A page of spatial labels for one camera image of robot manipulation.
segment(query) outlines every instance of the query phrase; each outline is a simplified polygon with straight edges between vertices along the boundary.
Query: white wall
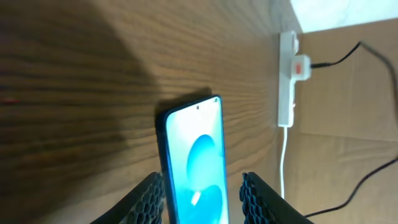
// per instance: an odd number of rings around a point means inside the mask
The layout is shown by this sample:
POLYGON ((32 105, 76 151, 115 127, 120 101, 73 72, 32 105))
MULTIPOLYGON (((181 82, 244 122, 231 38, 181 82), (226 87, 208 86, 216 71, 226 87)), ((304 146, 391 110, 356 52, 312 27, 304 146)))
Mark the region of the white wall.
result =
POLYGON ((291 0, 303 32, 398 17, 398 0, 291 0))

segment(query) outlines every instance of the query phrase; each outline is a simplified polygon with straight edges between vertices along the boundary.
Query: phone screen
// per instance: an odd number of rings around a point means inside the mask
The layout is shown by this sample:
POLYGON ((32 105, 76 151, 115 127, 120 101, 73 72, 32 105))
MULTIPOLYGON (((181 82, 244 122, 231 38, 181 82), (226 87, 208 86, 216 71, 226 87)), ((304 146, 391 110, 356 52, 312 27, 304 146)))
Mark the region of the phone screen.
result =
POLYGON ((173 112, 166 133, 178 222, 227 224, 221 98, 173 112))

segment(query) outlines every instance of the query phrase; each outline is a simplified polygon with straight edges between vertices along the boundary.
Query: wooden table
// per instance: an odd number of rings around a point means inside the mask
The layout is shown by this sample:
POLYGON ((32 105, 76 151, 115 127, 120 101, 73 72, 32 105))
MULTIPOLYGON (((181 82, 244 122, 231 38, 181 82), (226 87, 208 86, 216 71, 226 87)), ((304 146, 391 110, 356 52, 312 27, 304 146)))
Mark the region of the wooden table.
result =
POLYGON ((1 0, 0 222, 94 220, 160 170, 157 102, 211 88, 242 223, 241 173, 278 186, 277 34, 300 29, 287 2, 1 0))

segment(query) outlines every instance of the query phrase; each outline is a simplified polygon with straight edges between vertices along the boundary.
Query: smartphone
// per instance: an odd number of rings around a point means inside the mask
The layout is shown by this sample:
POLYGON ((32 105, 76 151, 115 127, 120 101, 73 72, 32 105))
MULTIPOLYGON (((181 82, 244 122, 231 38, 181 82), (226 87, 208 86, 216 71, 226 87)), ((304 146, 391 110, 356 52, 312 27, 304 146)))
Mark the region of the smartphone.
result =
POLYGON ((221 97, 169 110, 156 123, 170 222, 229 223, 221 97))

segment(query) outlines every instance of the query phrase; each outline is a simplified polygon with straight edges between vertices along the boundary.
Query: black cable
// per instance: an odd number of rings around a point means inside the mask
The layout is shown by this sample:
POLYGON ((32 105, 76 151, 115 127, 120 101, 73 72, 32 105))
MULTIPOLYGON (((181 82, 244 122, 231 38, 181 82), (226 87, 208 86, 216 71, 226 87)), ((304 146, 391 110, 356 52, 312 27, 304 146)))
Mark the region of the black cable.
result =
POLYGON ((396 157, 395 159, 391 160, 390 162, 388 162, 388 163, 386 163, 386 164, 384 164, 384 165, 378 167, 378 168, 375 169, 374 171, 370 172, 368 175, 364 176, 364 177, 361 179, 361 181, 359 181, 359 183, 356 185, 356 187, 355 187, 353 193, 351 193, 351 195, 349 196, 348 200, 347 200, 346 202, 344 202, 343 204, 341 204, 341 205, 339 205, 339 206, 337 206, 337 207, 334 207, 334 208, 329 208, 329 209, 325 209, 325 210, 322 210, 322 211, 319 211, 319 212, 314 212, 314 213, 311 213, 311 214, 308 214, 308 215, 304 215, 304 217, 305 217, 305 218, 308 218, 308 217, 312 217, 312 216, 314 216, 314 215, 319 215, 319 214, 323 214, 323 213, 326 213, 326 212, 332 212, 332 211, 336 211, 336 210, 339 210, 339 209, 341 209, 341 208, 344 208, 344 207, 347 206, 347 204, 349 204, 349 202, 353 199, 353 197, 355 196, 355 194, 356 194, 356 192, 358 191, 359 187, 363 184, 363 182, 365 182, 365 180, 367 180, 369 177, 371 177, 372 175, 376 174, 376 173, 379 172, 380 170, 383 170, 383 169, 385 169, 385 168, 387 168, 387 167, 393 165, 393 163, 395 163, 395 162, 397 162, 397 161, 398 161, 398 157, 396 157))
MULTIPOLYGON (((389 75, 390 75, 390 78, 391 78, 391 83, 392 83, 392 91, 393 91, 393 95, 394 95, 394 105, 395 105, 394 109, 395 109, 395 114, 396 114, 396 123, 398 125, 398 87, 397 87, 398 86, 398 84, 397 84, 398 81, 397 81, 396 71, 394 69, 394 66, 392 66, 391 62, 385 56, 380 54, 378 51, 374 50, 368 44, 365 44, 364 42, 359 41, 355 45, 355 47, 350 52, 348 52, 348 54, 345 55, 339 61, 333 62, 333 63, 330 63, 330 62, 315 63, 315 64, 311 65, 311 68, 323 68, 323 67, 329 67, 329 66, 332 66, 332 65, 336 65, 336 64, 346 60, 346 58, 348 58, 360 45, 362 45, 362 47, 364 47, 369 53, 371 53, 375 57, 377 57, 381 62, 383 62, 386 65, 387 69, 388 69, 388 72, 389 72, 389 75)), ((341 204, 341 205, 339 205, 337 207, 334 207, 334 208, 329 208, 329 209, 325 209, 325 210, 322 210, 322 211, 319 211, 319 212, 314 212, 314 213, 305 215, 304 217, 308 218, 308 217, 312 217, 314 215, 319 215, 319 214, 323 214, 323 213, 326 213, 326 212, 332 212, 332 211, 336 211, 336 210, 339 210, 341 208, 344 208, 345 206, 347 206, 347 204, 350 203, 350 201, 353 199, 353 197, 355 196, 356 192, 358 191, 359 187, 365 182, 365 180, 367 180, 368 178, 370 178, 372 175, 376 174, 380 170, 383 170, 383 169, 393 165, 393 163, 395 163, 397 161, 398 161, 398 156, 395 159, 391 160, 390 162, 388 162, 388 163, 378 167, 374 171, 370 172, 368 175, 364 176, 361 179, 361 181, 359 181, 359 183, 356 185, 353 193, 351 193, 351 195, 349 196, 348 200, 346 202, 344 202, 343 204, 341 204)))

